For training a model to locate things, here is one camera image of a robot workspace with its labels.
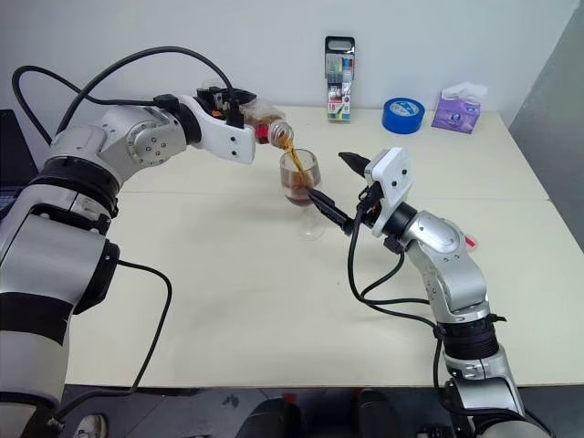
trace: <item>purple tissue box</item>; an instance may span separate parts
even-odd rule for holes
[[[480,103],[465,102],[461,99],[440,98],[432,126],[443,130],[457,130],[470,134],[473,132],[480,114]]]

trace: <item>white wall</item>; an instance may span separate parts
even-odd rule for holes
[[[578,0],[2,0],[0,106],[16,108],[12,71],[54,69],[83,85],[112,61],[145,47],[200,51],[232,81],[275,103],[322,105],[323,39],[357,40],[354,97],[378,108],[398,95],[428,108],[462,80],[490,88],[486,107],[510,123]],[[158,56],[125,68],[94,92],[103,98],[193,92],[213,75],[194,60]],[[71,95],[30,74],[25,93],[54,132]],[[97,118],[84,105],[76,120]],[[47,149],[19,119],[40,162]]]

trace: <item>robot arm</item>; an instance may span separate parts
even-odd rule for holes
[[[364,176],[368,187],[358,209],[362,222],[384,245],[404,252],[422,275],[437,322],[434,335],[444,344],[446,369],[444,407],[451,413],[458,437],[546,437],[525,421],[525,410],[498,343],[485,278],[468,255],[464,233],[450,221],[417,212],[405,199],[412,186],[406,150],[382,151],[372,161],[353,153],[341,158]],[[315,206],[350,235],[356,224],[323,193],[311,191]]]
[[[104,299],[119,248],[106,238],[117,194],[136,172],[187,145],[250,163],[255,133],[208,115],[190,96],[110,109],[53,141],[39,175],[0,223],[0,436],[39,436],[68,363],[68,322]]]

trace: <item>blue tape roll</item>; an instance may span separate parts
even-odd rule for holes
[[[381,123],[386,130],[398,134],[411,134],[422,125],[423,105],[413,99],[395,98],[383,105],[383,119]]]

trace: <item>white table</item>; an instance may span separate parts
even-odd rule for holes
[[[324,191],[347,212],[364,181],[337,153],[407,147],[416,179],[409,203],[478,239],[473,257],[492,310],[509,319],[496,329],[517,383],[584,382],[584,255],[498,115],[482,115],[469,136],[430,128],[428,114],[419,132],[399,136],[383,129],[379,110],[359,109],[346,126],[329,125],[323,109],[283,110],[297,146],[317,154]],[[432,333],[352,297],[348,238],[332,224],[314,242],[295,235],[298,210],[280,191],[279,154],[258,145],[255,163],[243,166],[188,151],[124,186],[109,239],[123,259],[159,268],[174,287],[142,385],[430,385]],[[361,235],[356,276],[364,286],[395,255],[365,228]],[[425,292],[407,262],[371,294]],[[164,296],[157,277],[119,267],[107,299],[73,318],[67,382],[129,385]],[[402,308],[432,317],[426,306]]]

